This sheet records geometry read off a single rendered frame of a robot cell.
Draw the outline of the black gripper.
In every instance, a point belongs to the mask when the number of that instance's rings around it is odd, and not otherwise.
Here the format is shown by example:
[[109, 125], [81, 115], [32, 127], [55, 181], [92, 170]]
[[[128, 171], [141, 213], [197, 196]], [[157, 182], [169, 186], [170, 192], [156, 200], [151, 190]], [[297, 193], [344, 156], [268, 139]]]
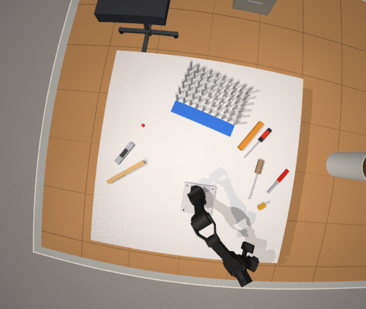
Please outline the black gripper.
[[242, 242], [242, 246], [241, 246], [241, 249], [243, 249], [242, 251], [242, 255], [239, 254], [239, 256], [243, 259], [243, 261], [246, 263], [246, 256], [247, 256], [247, 253], [250, 252], [251, 254], [253, 254], [253, 251], [254, 251], [254, 245], [246, 242], [246, 241], [243, 241]]

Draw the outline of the orange flat bar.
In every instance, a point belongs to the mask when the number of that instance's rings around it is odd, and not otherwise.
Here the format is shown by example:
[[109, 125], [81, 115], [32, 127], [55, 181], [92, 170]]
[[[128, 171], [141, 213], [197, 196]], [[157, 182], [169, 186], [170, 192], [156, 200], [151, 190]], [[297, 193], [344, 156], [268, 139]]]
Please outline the orange flat bar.
[[252, 128], [251, 132], [245, 137], [245, 139], [238, 145], [237, 148], [239, 150], [243, 150], [248, 143], [253, 139], [253, 137], [257, 134], [258, 130], [260, 130], [263, 126], [263, 123], [259, 121], [254, 128]]

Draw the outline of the red screwdriver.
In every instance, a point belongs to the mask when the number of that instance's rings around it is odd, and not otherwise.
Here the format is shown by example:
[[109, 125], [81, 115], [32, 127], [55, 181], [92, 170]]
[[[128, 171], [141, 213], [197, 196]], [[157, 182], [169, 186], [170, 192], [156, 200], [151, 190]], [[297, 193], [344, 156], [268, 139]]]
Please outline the red screwdriver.
[[[259, 142], [263, 142], [263, 141], [264, 141], [264, 138], [265, 138], [265, 137], [266, 137], [266, 136], [267, 136], [271, 131], [272, 131], [272, 130], [271, 130], [270, 128], [267, 128], [267, 130], [266, 130], [266, 131], [265, 131], [265, 132], [264, 132], [264, 133], [259, 137], [259, 139], [258, 139], [258, 140], [259, 140]], [[259, 143], [259, 142], [258, 142], [258, 143]], [[257, 144], [258, 144], [258, 143], [257, 143]], [[257, 144], [256, 144], [256, 145], [257, 145]], [[254, 148], [254, 147], [253, 147], [253, 148]], [[252, 149], [253, 149], [253, 148], [252, 148]], [[251, 150], [252, 150], [252, 149], [251, 149]], [[250, 151], [251, 151], [251, 150], [250, 150]], [[250, 151], [249, 151], [249, 152], [250, 152]], [[248, 153], [249, 153], [249, 152], [248, 152]], [[248, 153], [247, 153], [247, 154], [248, 154]], [[246, 154], [246, 155], [247, 155], [247, 154]], [[244, 156], [244, 158], [246, 157], [246, 155]]]

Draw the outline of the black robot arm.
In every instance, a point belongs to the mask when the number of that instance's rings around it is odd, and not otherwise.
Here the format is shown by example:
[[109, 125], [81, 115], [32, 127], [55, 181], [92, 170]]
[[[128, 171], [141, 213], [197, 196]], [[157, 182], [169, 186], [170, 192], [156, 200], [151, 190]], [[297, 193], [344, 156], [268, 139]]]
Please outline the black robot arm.
[[[253, 280], [246, 269], [255, 272], [259, 264], [259, 259], [255, 256], [247, 256], [245, 263], [238, 254], [233, 251], [229, 251], [226, 248], [217, 235], [216, 223], [213, 221], [211, 215], [204, 209], [204, 205], [206, 204], [206, 194], [201, 187], [196, 185], [192, 186], [191, 191], [187, 196], [191, 204], [195, 207], [195, 215], [191, 218], [191, 226], [193, 231], [195, 231], [195, 234], [202, 238], [208, 247], [211, 247], [218, 256], [222, 258], [224, 267], [231, 276], [236, 276], [241, 287], [251, 283]], [[210, 224], [213, 224], [214, 234], [205, 238], [199, 234], [199, 231], [203, 230]]]

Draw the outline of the brown wooden tool handle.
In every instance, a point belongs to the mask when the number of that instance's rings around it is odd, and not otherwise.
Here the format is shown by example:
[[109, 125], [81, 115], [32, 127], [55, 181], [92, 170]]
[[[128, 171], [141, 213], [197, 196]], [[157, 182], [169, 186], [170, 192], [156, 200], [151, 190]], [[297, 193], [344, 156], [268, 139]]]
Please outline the brown wooden tool handle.
[[[263, 167], [263, 164], [264, 164], [264, 161], [263, 161], [263, 160], [258, 159], [258, 162], [257, 162], [256, 168], [255, 168], [255, 173], [257, 173], [257, 174], [256, 174], [256, 178], [257, 178], [258, 174], [260, 174], [260, 173], [261, 173], [261, 171], [262, 171], [262, 167]], [[256, 178], [255, 178], [255, 182], [256, 182]], [[253, 184], [253, 188], [254, 188], [255, 182], [254, 182], [254, 184]], [[252, 188], [252, 191], [253, 191], [253, 188]], [[252, 191], [251, 191], [250, 197], [251, 197], [251, 195], [252, 195]], [[249, 199], [250, 199], [250, 197], [249, 197]]]

